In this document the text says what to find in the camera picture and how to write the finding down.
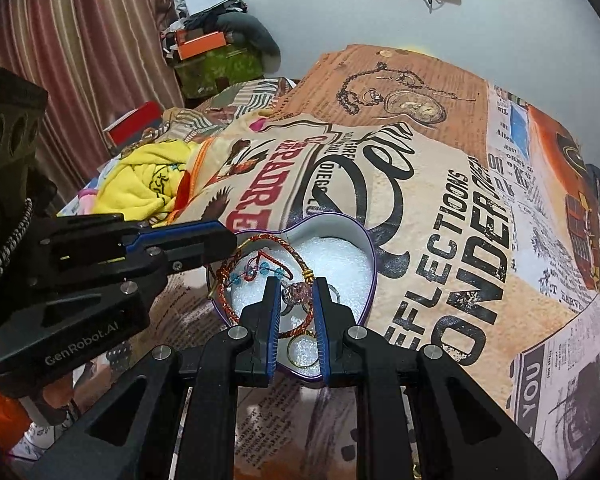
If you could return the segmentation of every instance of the jewelry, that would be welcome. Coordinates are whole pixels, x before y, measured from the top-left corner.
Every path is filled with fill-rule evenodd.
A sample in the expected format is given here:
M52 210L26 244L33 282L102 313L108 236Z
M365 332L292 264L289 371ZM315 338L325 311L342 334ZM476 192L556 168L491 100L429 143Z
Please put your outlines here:
M261 258L269 260L270 262L276 264L278 267L275 270L272 269L268 262L261 262ZM231 272L229 274L229 278L227 279L224 286L226 288L230 288L232 285L238 285L242 280L244 280L245 282L252 282L256 279L258 273L262 274L263 276L267 276L270 272L273 272L273 274L279 280L282 280L282 278L286 278L288 280L293 279L293 274L286 265L277 261L265 251L258 251L258 254L254 256L251 260L249 260L244 266L243 272L241 272L240 274L238 274L237 272Z
M234 271L234 269L235 269L236 265L238 264L238 262L240 261L240 259L242 259L242 250L249 244L260 241L260 240L271 240L271 241L277 243L278 245L280 245L289 254L291 254L293 259L300 266L300 269L302 270L302 277L304 278L304 282L308 286L309 290L311 290L311 286L314 283L314 272L307 266L307 264L304 262L304 260L300 256L300 254L298 254L298 252L286 240L284 240L276 235L270 234L270 233L260 233L257 235L253 235L250 238L247 238L243 243L240 244L240 246L238 246L238 248L235 250L234 255L231 258L223 261L220 264L218 272L214 273L210 267L207 267L207 269L209 270L209 272L215 279L214 285L211 288L211 291L209 292L209 298L211 298L217 290L218 291L218 302L220 303L222 310L226 314L227 319L231 320L235 324L240 323L240 317L235 313L235 310L232 309L232 307L229 305L229 302L226 298L226 290L233 283L230 280L230 275ZM281 269L283 269L283 272L286 271L286 274L284 274L285 277L287 277L289 280L293 279L293 274L284 264L277 261L275 258L273 258L269 254L267 254L265 251L258 251L258 254L256 255L256 257L249 260L250 262L253 262L252 266L250 267L249 264L247 264L248 270L245 269L245 272L244 272L245 280L247 280L247 276L249 277L249 279L247 281L254 280L255 276L257 275L257 272L262 272L263 270L265 270L266 272L269 272L268 270L266 270L265 267L260 269L260 264L261 264L260 258L264 258L264 259L269 260L270 262L278 265ZM308 297L308 304L309 304L309 310L307 311L307 316L306 316L306 318L304 318L304 321L297 327L293 328L292 330L288 330L287 332L278 334L279 339L286 339L289 337L295 337L295 336L306 333L307 328L309 327L311 322L314 320L314 310L313 310L313 302L311 300L311 296Z
M285 280L280 280L280 286L282 287L283 298L284 298L285 289L289 285L290 285L289 282L286 282ZM280 317L283 317L283 316L286 316L287 314L290 314L291 311L294 309L294 306L292 304L285 303L284 301L282 303L285 305L285 307L284 307L284 310L282 310L280 312Z
M333 293L336 295L336 303L340 303L340 295L338 293L338 289L335 288L333 285L329 285L329 290L332 290Z
M291 363L293 366L295 366L296 368L301 368L301 369L303 369L303 368L311 368L312 366L314 366L314 365L315 365L315 364L316 364L316 363L317 363L317 362L320 360L320 357L318 356L318 357L315 359L315 361L314 361L313 363L311 363L311 364L309 364L309 365L301 365L301 364L298 364L296 361L294 361L294 360L291 358L291 351L290 351L290 350L291 350L291 345L293 344L293 342L294 342L296 339L298 339L298 338L300 338L300 337L303 337L303 336L305 336L305 337L310 337L310 338L311 338L311 339L313 339L313 340L316 342L316 344L317 344L317 340L315 339L315 336L314 336L314 334L313 334L313 333L311 333L311 332L304 332L304 333L302 333L302 334L298 334L298 335L295 335L295 336L293 336L293 337L291 338L291 341L289 341L289 344L286 346L286 358L289 360L289 362L290 362L290 363Z
M288 305L311 303L312 294L307 282L291 283L282 291L282 301Z
M329 290L332 290L334 292L334 294L336 295L336 303L340 303L340 295L338 293L338 289L335 288L333 285L329 284ZM309 313L309 311L306 309L305 307L305 303L302 303L302 309L306 312Z

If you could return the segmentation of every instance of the green box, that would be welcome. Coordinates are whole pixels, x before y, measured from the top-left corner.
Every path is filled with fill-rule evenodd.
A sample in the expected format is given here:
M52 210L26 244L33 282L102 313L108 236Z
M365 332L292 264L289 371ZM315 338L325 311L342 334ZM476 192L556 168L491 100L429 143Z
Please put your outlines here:
M230 85L260 79L260 54L248 46L228 44L190 57L175 67L187 99L210 97Z

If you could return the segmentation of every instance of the bracelet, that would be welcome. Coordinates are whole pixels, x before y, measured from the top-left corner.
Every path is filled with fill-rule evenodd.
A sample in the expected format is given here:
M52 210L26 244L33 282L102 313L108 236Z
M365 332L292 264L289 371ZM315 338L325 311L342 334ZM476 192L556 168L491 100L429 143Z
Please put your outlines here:
M222 307L222 310L226 314L227 319L231 320L235 324L238 324L240 322L240 317L236 314L235 310L232 309L232 307L229 305L229 302L226 298L226 290L228 287L230 287L233 283L238 283L239 281L237 280L240 280L242 278L248 282L253 281L258 272L261 272L262 274L267 274L271 269L269 267L269 264L264 260L269 260L270 262L278 266L278 268L274 271L277 277L287 278L289 280L293 279L293 274L287 266L277 261L275 258L273 258L264 251L259 251L254 258L248 261L244 273L237 274L233 272L238 262L242 258L242 250L247 245L253 242L257 242L259 240L271 240L280 245L284 250L291 254L293 259L298 263L300 269L302 270L302 277L304 278L304 283L293 283L287 288L291 288L294 285L301 285L302 288L304 288L305 303L308 305L308 309L305 309L305 311L307 312L306 318L304 318L304 321L295 328L288 330L287 332L280 333L278 335L278 338L287 339L290 337L296 338L298 336L305 335L307 332L307 328L314 320L313 301L311 300L310 295L311 287L314 283L314 272L307 266L300 254L298 254L298 252L286 240L283 240L282 238L276 235L270 233L260 233L250 238L247 238L235 250L235 253L231 258L222 262L218 269L218 272L213 274L211 269L208 267L208 270L211 272L211 275L215 278L215 283L209 293L209 298L211 298L217 290L218 301L220 303L220 306Z

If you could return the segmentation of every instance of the orange object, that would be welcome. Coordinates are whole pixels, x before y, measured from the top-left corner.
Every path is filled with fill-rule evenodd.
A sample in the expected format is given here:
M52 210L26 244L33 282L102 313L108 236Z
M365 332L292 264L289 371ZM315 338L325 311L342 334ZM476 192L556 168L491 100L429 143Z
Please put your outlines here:
M22 405L0 394L0 449L9 450L22 438L31 421Z
M187 57L197 56L225 45L224 34L222 32L212 32L179 45L178 54L180 54L180 59L187 59Z
M184 28L176 30L176 43L179 45L187 43L187 31Z

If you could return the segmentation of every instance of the white wall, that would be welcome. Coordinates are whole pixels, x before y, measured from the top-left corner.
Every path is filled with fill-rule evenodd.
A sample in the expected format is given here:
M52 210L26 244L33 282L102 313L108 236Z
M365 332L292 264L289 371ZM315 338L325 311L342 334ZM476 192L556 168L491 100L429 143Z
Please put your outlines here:
M600 19L587 0L244 0L302 77L349 43L422 49L559 120L600 167Z

